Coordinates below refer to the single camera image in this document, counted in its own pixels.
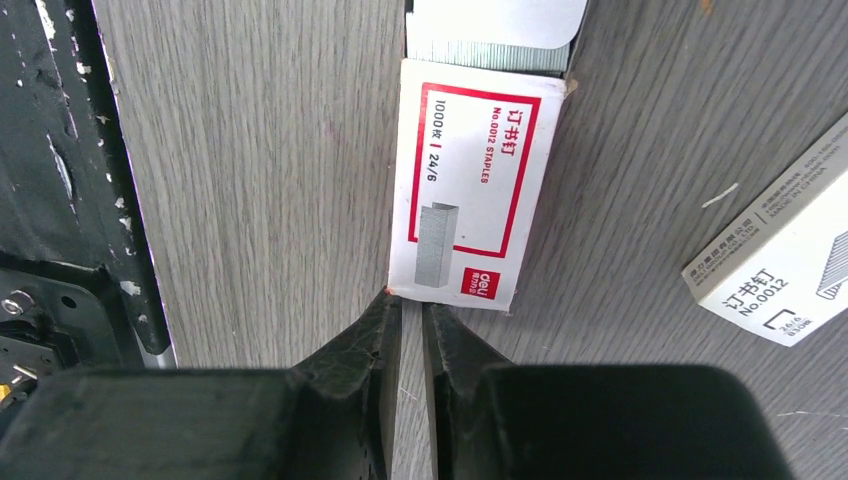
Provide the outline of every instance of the staple box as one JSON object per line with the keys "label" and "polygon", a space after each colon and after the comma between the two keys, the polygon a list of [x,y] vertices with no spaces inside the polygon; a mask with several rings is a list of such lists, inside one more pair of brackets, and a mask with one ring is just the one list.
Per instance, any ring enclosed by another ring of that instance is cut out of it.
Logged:
{"label": "staple box", "polygon": [[703,307],[792,346],[848,307],[848,116],[683,271]]}
{"label": "staple box", "polygon": [[393,293],[509,308],[565,96],[559,77],[403,61]]}

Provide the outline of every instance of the black plastic part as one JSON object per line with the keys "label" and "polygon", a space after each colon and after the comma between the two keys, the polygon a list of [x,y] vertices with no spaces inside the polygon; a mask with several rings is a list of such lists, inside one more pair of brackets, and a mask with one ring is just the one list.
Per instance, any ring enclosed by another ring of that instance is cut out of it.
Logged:
{"label": "black plastic part", "polygon": [[36,2],[0,5],[0,252],[132,282],[118,311],[160,354],[170,340],[92,4],[40,1],[49,40]]}
{"label": "black plastic part", "polygon": [[31,378],[27,378],[12,385],[12,391],[0,400],[0,415],[5,415],[6,410],[10,410],[14,406],[20,406],[29,399],[30,395],[35,392],[35,387],[38,382]]}
{"label": "black plastic part", "polygon": [[[118,288],[103,271],[22,262],[0,255],[0,292],[13,290],[26,291],[35,307],[18,317],[0,311],[0,330],[9,321],[34,318],[37,321],[32,323],[41,325],[41,338],[17,337],[50,347],[65,366],[143,366]],[[10,360],[23,361],[17,357]]]}
{"label": "black plastic part", "polygon": [[424,337],[440,480],[791,478],[718,369],[514,366],[441,305],[424,307]]}
{"label": "black plastic part", "polygon": [[290,370],[58,373],[0,440],[0,472],[4,480],[387,479],[400,320],[400,299],[381,293]]}

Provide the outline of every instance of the gray wood-grain surface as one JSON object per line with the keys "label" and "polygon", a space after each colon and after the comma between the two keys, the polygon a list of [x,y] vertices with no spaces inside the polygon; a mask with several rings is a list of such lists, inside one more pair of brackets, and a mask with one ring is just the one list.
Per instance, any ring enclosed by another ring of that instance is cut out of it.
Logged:
{"label": "gray wood-grain surface", "polygon": [[[181,365],[294,364],[385,282],[402,3],[95,0]],[[723,367],[799,477],[848,476],[846,316],[787,349],[680,278],[848,111],[846,46],[840,0],[594,1],[512,313],[460,315],[517,362]],[[431,475],[415,307],[400,479]]]}

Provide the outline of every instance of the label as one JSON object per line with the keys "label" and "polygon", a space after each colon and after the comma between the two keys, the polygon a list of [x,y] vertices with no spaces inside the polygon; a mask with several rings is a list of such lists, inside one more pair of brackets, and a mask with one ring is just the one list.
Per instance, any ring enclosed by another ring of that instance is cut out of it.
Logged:
{"label": "label", "polygon": [[462,277],[462,293],[492,300],[498,291],[500,280],[500,273],[466,268]]}
{"label": "label", "polygon": [[788,286],[789,282],[776,278],[767,269],[762,268],[750,279],[743,279],[735,288],[736,291],[729,295],[722,305],[733,314],[749,317],[770,300],[778,298],[780,291]]}
{"label": "label", "polygon": [[745,218],[732,231],[722,233],[722,240],[706,250],[689,267],[689,278],[696,287],[716,270],[720,269],[736,252],[753,240],[765,225],[763,220],[756,224],[753,218]]}
{"label": "label", "polygon": [[420,206],[439,203],[459,209],[454,250],[506,257],[540,102],[422,85],[410,242],[418,241]]}

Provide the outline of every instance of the white paint chip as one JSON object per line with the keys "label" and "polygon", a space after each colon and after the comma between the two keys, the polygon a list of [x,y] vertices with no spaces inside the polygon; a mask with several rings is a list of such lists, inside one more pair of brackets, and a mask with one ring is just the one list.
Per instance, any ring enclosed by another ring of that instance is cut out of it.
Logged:
{"label": "white paint chip", "polygon": [[106,46],[103,46],[103,56],[106,58],[106,71],[109,72],[109,84],[115,84],[115,70],[112,68],[112,59],[109,58],[109,54],[106,52]]}
{"label": "white paint chip", "polygon": [[707,207],[709,207],[710,205],[714,204],[715,202],[717,202],[717,201],[721,200],[722,198],[724,198],[724,197],[726,197],[726,196],[730,195],[730,193],[731,193],[732,191],[736,190],[738,187],[739,187],[739,184],[738,184],[738,183],[734,183],[733,185],[731,185],[731,186],[730,186],[730,188],[728,188],[727,190],[725,190],[725,191],[721,192],[721,193],[720,193],[717,197],[715,197],[715,198],[713,198],[713,199],[710,199],[710,200],[707,200],[706,202],[704,202],[704,204],[703,204],[703,205],[701,205],[701,208],[707,208]]}
{"label": "white paint chip", "polygon": [[47,40],[53,40],[56,36],[56,24],[50,19],[50,14],[47,13],[47,4],[44,0],[35,0],[35,8],[38,9],[38,16],[41,18],[41,27],[44,29],[44,35]]}
{"label": "white paint chip", "polygon": [[133,297],[141,295],[141,287],[139,287],[137,283],[130,282],[128,280],[121,282],[121,290],[127,292]]}

